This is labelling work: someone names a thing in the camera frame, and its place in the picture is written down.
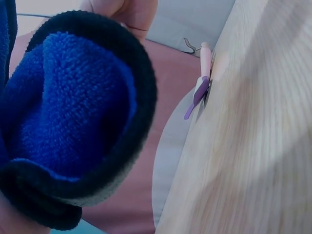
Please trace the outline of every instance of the blue fleece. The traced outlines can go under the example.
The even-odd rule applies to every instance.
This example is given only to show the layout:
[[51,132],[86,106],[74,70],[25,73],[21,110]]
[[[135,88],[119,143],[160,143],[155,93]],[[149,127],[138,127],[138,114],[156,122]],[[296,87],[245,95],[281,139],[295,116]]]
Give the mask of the blue fleece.
[[105,160],[137,108],[130,68],[112,52],[67,33],[51,34],[26,53],[2,98],[10,159],[68,181]]
[[[6,60],[9,53],[9,29],[5,2],[0,0],[0,95],[3,92]],[[0,131],[0,166],[7,163],[9,157],[4,147]]]

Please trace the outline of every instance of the blue microfiber cloth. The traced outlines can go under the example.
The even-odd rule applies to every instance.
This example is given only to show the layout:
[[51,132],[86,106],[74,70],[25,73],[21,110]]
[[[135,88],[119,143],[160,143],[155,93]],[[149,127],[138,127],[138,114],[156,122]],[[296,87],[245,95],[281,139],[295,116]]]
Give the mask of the blue microfiber cloth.
[[135,162],[155,113],[155,74],[119,23],[71,11],[40,27],[8,80],[16,29],[14,0],[0,1],[0,189],[26,216],[70,230]]

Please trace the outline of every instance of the purple plastic clip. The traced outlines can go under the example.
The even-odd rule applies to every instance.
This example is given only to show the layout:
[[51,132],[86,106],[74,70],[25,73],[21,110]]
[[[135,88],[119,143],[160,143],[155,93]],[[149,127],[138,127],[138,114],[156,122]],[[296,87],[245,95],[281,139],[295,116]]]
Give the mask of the purple plastic clip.
[[194,108],[200,103],[200,101],[203,99],[205,96],[205,93],[208,91],[209,86],[210,86],[210,78],[208,77],[202,77],[202,84],[199,86],[199,88],[196,90],[194,97],[193,97],[193,103],[187,110],[184,119],[187,120],[190,118],[192,111]]

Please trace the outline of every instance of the light wooden surface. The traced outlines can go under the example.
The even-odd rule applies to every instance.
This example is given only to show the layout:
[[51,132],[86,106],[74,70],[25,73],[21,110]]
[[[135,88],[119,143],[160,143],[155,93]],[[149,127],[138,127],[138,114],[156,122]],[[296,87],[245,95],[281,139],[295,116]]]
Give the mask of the light wooden surface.
[[311,234],[312,0],[237,0],[224,54],[156,233]]

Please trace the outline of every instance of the cable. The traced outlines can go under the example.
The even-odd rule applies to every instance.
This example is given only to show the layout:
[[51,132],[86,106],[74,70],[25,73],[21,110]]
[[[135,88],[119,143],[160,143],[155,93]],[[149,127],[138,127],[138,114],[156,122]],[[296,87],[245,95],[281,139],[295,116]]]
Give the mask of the cable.
[[33,17],[41,17],[41,18],[51,18],[52,16],[47,15],[37,15],[37,14],[26,14],[26,13],[17,13],[18,16],[33,16]]

